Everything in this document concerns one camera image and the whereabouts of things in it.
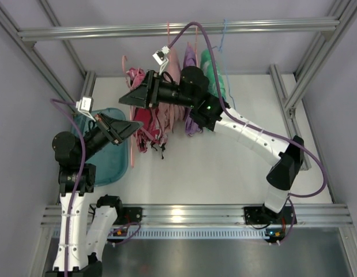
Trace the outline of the aluminium frame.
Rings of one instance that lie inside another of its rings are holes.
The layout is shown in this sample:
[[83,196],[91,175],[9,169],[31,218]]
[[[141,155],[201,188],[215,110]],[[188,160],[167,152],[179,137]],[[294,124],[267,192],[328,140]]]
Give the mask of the aluminium frame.
[[[52,68],[45,62],[34,45],[41,39],[50,40],[56,38],[61,40],[74,63],[80,69],[84,78],[83,93],[90,93],[96,81],[96,73],[92,70],[86,71],[81,64],[74,48],[69,42],[69,37],[62,37],[59,33],[54,33],[55,29],[60,30],[61,26],[51,5],[47,1],[40,1],[41,7],[52,23],[52,27],[40,36],[33,39],[29,35],[20,35],[20,27],[11,18],[9,12],[0,3],[0,26],[13,39],[15,44],[30,60],[37,71],[42,75],[45,81],[50,85],[54,92],[63,100],[71,100],[65,86],[61,83],[58,76]],[[357,1],[335,1],[330,9],[333,20],[336,21],[335,27],[328,30],[325,24],[317,24],[317,20],[308,23],[305,19],[287,20],[262,20],[262,21],[245,21],[243,23],[236,21],[228,25],[228,31],[233,33],[241,32],[292,32],[292,31],[312,31],[317,32],[313,39],[310,49],[306,51],[300,65],[298,66],[295,78],[296,87],[290,94],[285,92],[283,79],[280,71],[275,64],[269,67],[270,76],[277,93],[280,111],[283,117],[285,128],[289,135],[299,134],[299,126],[296,121],[296,108],[302,101],[306,90],[308,89],[315,76],[324,66],[327,59],[332,55],[343,36],[357,18]]]

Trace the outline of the teal plastic bin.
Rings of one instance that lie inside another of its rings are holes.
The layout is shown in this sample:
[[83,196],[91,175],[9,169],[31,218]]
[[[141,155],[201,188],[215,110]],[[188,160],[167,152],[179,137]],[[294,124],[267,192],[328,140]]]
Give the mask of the teal plastic bin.
[[[92,115],[97,113],[103,113],[119,120],[126,119],[125,114],[117,108],[96,110],[92,112]],[[89,118],[83,115],[75,115],[73,120],[81,130],[82,135],[84,135],[89,129]],[[129,151],[127,146],[127,141],[121,145],[108,143],[102,150],[86,160],[86,163],[96,166],[95,187],[109,185],[124,176],[129,166]]]

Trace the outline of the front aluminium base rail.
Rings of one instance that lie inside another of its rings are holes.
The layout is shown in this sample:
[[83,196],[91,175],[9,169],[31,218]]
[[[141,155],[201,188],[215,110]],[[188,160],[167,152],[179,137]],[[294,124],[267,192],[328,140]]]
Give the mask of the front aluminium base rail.
[[[163,205],[125,204],[142,207],[143,227],[245,228],[244,207],[247,205]],[[353,221],[345,204],[294,204],[295,227],[352,227]]]

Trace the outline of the purple trousers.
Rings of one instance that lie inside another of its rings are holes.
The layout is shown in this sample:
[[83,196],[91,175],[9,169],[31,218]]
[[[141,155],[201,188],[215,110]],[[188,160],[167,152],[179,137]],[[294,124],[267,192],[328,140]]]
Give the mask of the purple trousers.
[[[188,66],[197,66],[197,55],[190,43],[186,46],[185,56],[183,59],[183,68]],[[200,128],[199,125],[191,118],[189,108],[186,108],[185,110],[185,133],[188,136],[193,136],[196,133],[202,133],[202,128]]]

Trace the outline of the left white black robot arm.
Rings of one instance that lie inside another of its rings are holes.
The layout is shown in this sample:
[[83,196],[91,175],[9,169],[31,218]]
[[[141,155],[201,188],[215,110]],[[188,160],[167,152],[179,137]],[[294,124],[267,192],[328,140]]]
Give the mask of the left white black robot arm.
[[109,144],[122,144],[143,123],[105,113],[95,114],[91,121],[86,132],[72,121],[75,132],[60,132],[52,141],[59,164],[61,233],[57,256],[46,276],[101,276],[103,250],[112,225],[125,219],[121,198],[105,195],[97,200],[92,222],[88,223],[96,179],[96,166],[88,160]]

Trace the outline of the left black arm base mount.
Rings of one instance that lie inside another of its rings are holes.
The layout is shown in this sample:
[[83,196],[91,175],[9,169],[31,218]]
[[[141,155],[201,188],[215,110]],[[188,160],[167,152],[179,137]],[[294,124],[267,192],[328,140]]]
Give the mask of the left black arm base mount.
[[117,210],[117,219],[114,225],[124,225],[131,222],[140,222],[142,220],[143,208],[132,206],[123,207]]

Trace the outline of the light pink trousers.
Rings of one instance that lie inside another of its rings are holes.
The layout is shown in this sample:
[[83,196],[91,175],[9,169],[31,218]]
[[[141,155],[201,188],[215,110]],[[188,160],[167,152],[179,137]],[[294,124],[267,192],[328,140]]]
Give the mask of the light pink trousers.
[[[167,55],[169,63],[165,71],[172,77],[172,80],[179,84],[181,77],[181,67],[177,52],[171,48],[170,53]],[[183,121],[185,116],[185,108],[175,104],[160,103],[158,107],[157,118],[161,123],[164,133],[167,134],[173,131],[174,123],[176,121]]]

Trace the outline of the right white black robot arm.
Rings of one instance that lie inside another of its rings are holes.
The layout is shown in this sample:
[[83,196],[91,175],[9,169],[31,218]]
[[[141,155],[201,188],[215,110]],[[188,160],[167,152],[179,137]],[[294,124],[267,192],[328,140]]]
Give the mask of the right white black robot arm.
[[208,88],[208,78],[196,66],[185,67],[179,83],[150,70],[140,85],[119,98],[119,103],[138,108],[155,108],[160,103],[188,107],[200,127],[226,135],[258,154],[271,166],[266,176],[269,188],[264,210],[279,214],[304,160],[303,139],[294,136],[282,140],[268,134],[242,118],[222,98],[209,93]]

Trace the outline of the pink patterned trousers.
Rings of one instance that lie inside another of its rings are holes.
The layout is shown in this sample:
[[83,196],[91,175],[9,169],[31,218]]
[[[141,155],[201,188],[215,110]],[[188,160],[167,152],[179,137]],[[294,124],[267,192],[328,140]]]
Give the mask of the pink patterned trousers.
[[160,150],[161,158],[164,159],[167,135],[157,118],[158,111],[158,108],[130,107],[130,119],[143,123],[143,126],[133,135],[133,145],[140,153],[146,153],[148,147],[156,151]]

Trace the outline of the aluminium hanging rail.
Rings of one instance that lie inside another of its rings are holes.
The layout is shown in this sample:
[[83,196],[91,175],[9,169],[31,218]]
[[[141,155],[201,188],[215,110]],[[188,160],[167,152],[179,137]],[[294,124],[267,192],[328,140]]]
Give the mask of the aluminium hanging rail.
[[[227,33],[319,32],[334,31],[340,24],[335,17],[291,18],[278,20],[228,21]],[[83,27],[24,28],[17,32],[23,41],[74,40],[93,38],[154,37],[166,34],[195,35],[193,23],[164,23],[137,25],[101,25]],[[203,23],[209,35],[220,34],[223,21]]]

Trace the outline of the green patterned trousers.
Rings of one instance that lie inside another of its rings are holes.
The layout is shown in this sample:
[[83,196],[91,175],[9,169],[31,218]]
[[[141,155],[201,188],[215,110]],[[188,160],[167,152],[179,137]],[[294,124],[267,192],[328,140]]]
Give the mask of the green patterned trousers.
[[219,102],[219,93],[217,91],[215,73],[213,70],[213,63],[211,60],[211,54],[208,49],[201,53],[200,69],[204,76],[208,79],[207,93],[205,94],[204,103],[199,108],[199,115],[203,117],[202,123],[198,123],[200,127],[206,127],[215,133],[221,131],[221,126],[217,129],[217,124],[221,123],[221,114],[223,109]]

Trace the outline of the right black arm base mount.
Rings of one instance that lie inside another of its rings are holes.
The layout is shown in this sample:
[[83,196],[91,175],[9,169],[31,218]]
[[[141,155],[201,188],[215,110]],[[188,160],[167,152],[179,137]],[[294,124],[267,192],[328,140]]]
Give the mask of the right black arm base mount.
[[245,222],[247,225],[272,225],[272,224],[282,224],[282,219],[285,220],[286,224],[291,224],[293,212],[290,206],[284,206],[279,213],[275,213],[270,209],[266,208],[264,205],[255,205],[244,207]]

